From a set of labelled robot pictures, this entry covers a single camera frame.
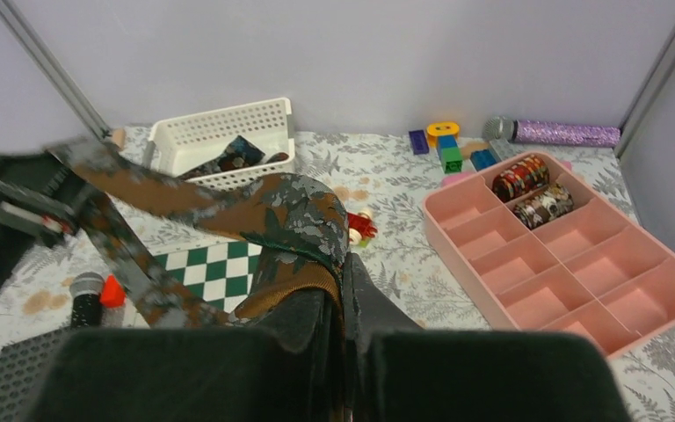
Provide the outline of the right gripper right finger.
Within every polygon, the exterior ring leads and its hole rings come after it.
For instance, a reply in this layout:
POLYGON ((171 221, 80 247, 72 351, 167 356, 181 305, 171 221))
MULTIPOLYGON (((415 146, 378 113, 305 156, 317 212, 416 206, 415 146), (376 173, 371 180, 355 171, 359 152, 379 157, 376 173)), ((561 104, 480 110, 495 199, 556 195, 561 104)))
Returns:
POLYGON ((627 421, 613 373, 584 337, 426 330, 345 261, 356 421, 627 421))

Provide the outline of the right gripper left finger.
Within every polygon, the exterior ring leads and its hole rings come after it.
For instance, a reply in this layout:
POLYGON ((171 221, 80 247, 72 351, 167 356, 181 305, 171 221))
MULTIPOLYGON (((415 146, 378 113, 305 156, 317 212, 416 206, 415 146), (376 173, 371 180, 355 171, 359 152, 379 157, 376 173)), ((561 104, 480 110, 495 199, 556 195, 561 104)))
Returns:
POLYGON ((326 421, 332 303, 289 295, 247 327, 80 329, 25 407, 29 421, 326 421))

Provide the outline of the brown floral tie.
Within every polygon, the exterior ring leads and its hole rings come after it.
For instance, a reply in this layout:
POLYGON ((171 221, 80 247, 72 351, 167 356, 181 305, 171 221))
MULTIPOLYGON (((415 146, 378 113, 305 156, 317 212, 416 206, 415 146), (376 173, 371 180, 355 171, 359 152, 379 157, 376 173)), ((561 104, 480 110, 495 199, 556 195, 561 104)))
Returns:
POLYGON ((343 419, 341 281, 349 253, 348 221, 330 188, 281 172, 220 191, 128 161, 104 142, 79 139, 49 151, 94 187, 80 225, 147 322, 146 329, 247 327, 289 295, 307 290, 325 294, 335 310, 330 348, 335 407, 326 421, 343 419), (115 200, 157 218, 260 246, 250 295, 231 312, 204 302, 151 256, 115 200))

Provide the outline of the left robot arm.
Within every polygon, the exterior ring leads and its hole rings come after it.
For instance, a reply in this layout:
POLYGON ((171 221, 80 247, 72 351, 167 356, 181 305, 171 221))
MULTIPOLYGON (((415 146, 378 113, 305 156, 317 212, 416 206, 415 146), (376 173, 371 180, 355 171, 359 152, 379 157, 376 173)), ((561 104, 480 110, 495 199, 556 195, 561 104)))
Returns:
POLYGON ((95 192, 47 152, 0 155, 0 290, 23 256, 79 232, 95 192))

